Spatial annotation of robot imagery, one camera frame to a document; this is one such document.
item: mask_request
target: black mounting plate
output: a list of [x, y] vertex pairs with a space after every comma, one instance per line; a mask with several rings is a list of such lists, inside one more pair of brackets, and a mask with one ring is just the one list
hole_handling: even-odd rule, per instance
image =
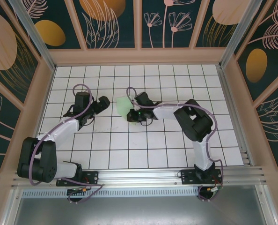
[[182, 184], [215, 184], [215, 180], [213, 179], [213, 176], [216, 178], [217, 181], [221, 183], [221, 170], [220, 169], [214, 169], [211, 172], [211, 176], [209, 179], [201, 181], [196, 175], [195, 175], [195, 169], [191, 170], [181, 170], [178, 173], [178, 176], [182, 179]]
[[[87, 183], [89, 184], [97, 184], [98, 181], [98, 171], [83, 171], [82, 172], [82, 179], [76, 180], [75, 178], [70, 178], [71, 180], [81, 182], [81, 183]], [[73, 187], [73, 186], [85, 186], [85, 185], [79, 185], [75, 184], [66, 180], [57, 180], [56, 182], [57, 187]]]

